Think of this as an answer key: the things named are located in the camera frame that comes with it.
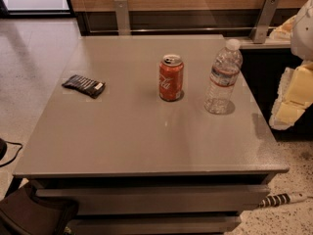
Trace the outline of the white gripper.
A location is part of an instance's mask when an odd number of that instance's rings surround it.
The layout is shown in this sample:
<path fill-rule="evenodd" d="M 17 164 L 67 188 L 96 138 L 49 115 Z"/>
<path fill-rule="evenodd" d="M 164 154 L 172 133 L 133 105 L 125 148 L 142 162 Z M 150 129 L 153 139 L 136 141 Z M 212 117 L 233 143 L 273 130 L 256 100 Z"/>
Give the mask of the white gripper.
<path fill-rule="evenodd" d="M 291 40 L 291 52 L 295 56 L 313 61 L 313 0 L 307 0 L 297 15 L 275 28 L 269 38 Z M 294 126 L 312 104 L 313 63 L 303 62 L 295 70 L 286 68 L 271 111 L 270 127 L 286 130 Z"/>

